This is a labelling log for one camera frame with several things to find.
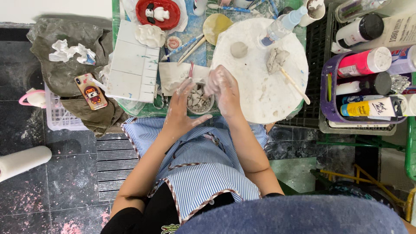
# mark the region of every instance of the yellow metal bar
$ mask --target yellow metal bar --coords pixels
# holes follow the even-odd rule
[[[406,201],[406,221],[407,222],[410,222],[410,218],[411,218],[411,215],[412,215],[412,208],[413,208],[413,201],[414,201],[415,192],[416,192],[416,188],[413,188],[410,191],[409,196],[407,197],[407,201]]]
[[[350,176],[350,175],[344,175],[344,174],[335,173],[335,172],[329,172],[329,171],[324,171],[324,170],[320,170],[320,172],[326,173],[328,175],[341,176],[341,177],[344,177],[344,178],[347,178],[347,179],[358,180],[358,181],[361,181],[361,182],[366,182],[366,183],[374,184],[373,182],[371,182],[371,180],[367,180],[367,179],[363,179],[363,178],[358,178],[358,177],[354,177],[354,176]]]
[[[360,177],[360,169],[357,168],[357,178],[359,178],[359,177]]]
[[[364,175],[366,175],[373,184],[377,185],[380,189],[382,189],[389,197],[391,197],[395,202],[397,202],[400,206],[404,207],[406,205],[405,201],[400,200],[397,198],[394,194],[392,194],[384,185],[382,185],[380,182],[378,182],[376,179],[374,179],[370,174],[368,174],[366,171],[364,171],[360,166],[357,164],[354,164],[354,166],[360,170]]]

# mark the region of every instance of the phone case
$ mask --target phone case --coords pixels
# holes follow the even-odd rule
[[[98,88],[94,82],[90,81],[90,78],[94,79],[91,73],[87,73],[75,77],[74,81],[92,110],[106,107],[108,103],[105,100],[101,89]]]

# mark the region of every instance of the purple container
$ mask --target purple container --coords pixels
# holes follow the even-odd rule
[[[399,117],[397,121],[375,121],[374,119],[357,119],[357,121],[350,121],[344,119],[344,117],[339,113],[339,108],[336,103],[336,86],[337,86],[337,71],[339,62],[347,55],[356,54],[354,52],[347,52],[344,54],[336,55],[330,58],[322,68],[321,73],[321,111],[324,116],[331,120],[332,122],[337,123],[349,123],[349,124],[398,124],[403,122],[407,117]],[[332,84],[331,84],[331,101],[328,101],[328,74],[332,74]]]

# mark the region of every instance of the crocodile logo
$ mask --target crocodile logo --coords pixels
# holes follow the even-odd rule
[[[178,230],[179,224],[171,224],[169,226],[162,226],[162,232],[160,234],[172,234]]]

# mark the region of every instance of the white plastic palette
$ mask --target white plastic palette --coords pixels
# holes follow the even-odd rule
[[[153,103],[160,48],[136,40],[136,24],[122,20],[107,83],[107,97]]]

